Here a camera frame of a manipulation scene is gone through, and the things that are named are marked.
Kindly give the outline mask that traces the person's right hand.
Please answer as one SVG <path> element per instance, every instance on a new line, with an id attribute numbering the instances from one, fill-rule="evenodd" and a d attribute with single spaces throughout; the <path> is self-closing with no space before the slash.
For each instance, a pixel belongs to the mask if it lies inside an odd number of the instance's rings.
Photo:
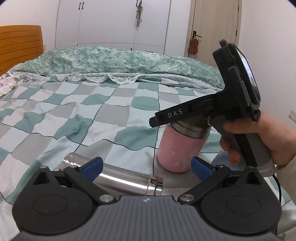
<path id="1" fill-rule="evenodd" d="M 258 121 L 241 118 L 227 121 L 224 130 L 230 133 L 256 133 L 268 147 L 274 164 L 285 167 L 295 157 L 295 130 L 268 113 L 261 112 Z"/>

